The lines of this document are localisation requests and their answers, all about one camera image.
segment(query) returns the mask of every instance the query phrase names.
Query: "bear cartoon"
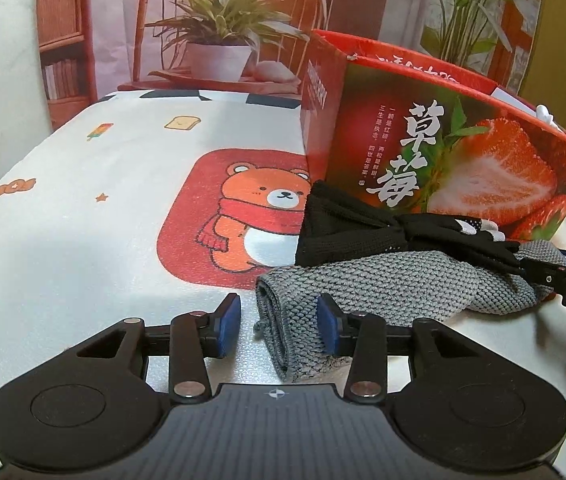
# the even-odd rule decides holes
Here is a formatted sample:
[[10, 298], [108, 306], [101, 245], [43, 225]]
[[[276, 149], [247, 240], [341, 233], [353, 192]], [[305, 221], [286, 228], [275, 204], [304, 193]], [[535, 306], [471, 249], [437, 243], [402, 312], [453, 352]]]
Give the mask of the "bear cartoon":
[[198, 243], [229, 272], [294, 264], [310, 193], [307, 172], [235, 162], [227, 174], [217, 214], [197, 235]]

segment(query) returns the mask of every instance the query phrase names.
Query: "bookshelf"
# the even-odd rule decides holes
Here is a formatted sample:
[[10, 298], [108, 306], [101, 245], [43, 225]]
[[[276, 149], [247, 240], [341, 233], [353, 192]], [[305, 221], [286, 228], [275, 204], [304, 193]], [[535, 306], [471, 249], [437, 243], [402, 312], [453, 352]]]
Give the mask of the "bookshelf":
[[96, 101], [88, 0], [37, 0], [41, 76], [52, 128]]

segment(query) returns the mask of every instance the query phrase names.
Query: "grey towel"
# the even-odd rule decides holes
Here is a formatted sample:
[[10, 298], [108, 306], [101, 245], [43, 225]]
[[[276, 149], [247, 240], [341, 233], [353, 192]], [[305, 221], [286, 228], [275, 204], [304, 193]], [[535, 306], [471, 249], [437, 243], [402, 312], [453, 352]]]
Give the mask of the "grey towel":
[[[544, 240], [522, 244], [516, 257], [566, 266], [563, 254]], [[319, 267], [278, 267], [263, 274], [256, 283], [260, 321], [254, 329], [265, 339], [281, 380], [298, 381], [348, 362], [323, 353], [316, 328], [316, 298], [322, 293], [331, 294], [344, 312], [363, 310], [390, 324], [410, 326], [417, 317], [443, 321], [464, 308], [511, 314], [539, 303], [551, 291], [438, 251], [377, 254]]]

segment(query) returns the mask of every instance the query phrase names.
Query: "green plant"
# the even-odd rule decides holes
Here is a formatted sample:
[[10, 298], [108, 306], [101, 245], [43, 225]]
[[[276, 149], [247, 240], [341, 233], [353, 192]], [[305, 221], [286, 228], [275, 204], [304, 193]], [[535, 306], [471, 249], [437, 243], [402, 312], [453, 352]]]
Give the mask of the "green plant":
[[145, 25], [163, 27], [161, 34], [167, 40], [163, 51], [186, 42], [250, 45], [259, 50], [262, 42], [279, 45], [285, 37], [308, 39], [289, 24], [290, 16], [273, 10], [268, 0], [183, 0], [174, 4], [184, 14]]
[[[508, 37], [487, 9], [491, 1], [494, 0], [438, 0], [441, 9], [440, 27], [436, 29], [426, 26], [421, 36], [421, 46], [432, 56], [458, 66], [466, 65], [472, 54], [489, 52], [497, 41], [508, 52], [512, 52]], [[485, 37], [483, 32], [486, 28], [491, 29], [493, 34]]]

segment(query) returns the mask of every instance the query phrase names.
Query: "red scarf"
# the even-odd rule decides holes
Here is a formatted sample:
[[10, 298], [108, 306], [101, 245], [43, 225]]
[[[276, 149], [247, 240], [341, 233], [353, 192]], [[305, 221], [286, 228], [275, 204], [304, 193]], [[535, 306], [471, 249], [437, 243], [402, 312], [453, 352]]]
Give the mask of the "red scarf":
[[214, 231], [214, 225], [221, 216], [228, 216], [260, 231], [281, 235], [298, 235], [303, 221], [303, 211], [274, 209], [234, 198], [222, 198], [218, 201], [217, 213], [203, 226], [197, 235], [197, 241], [205, 247], [224, 253], [227, 253], [227, 238]]

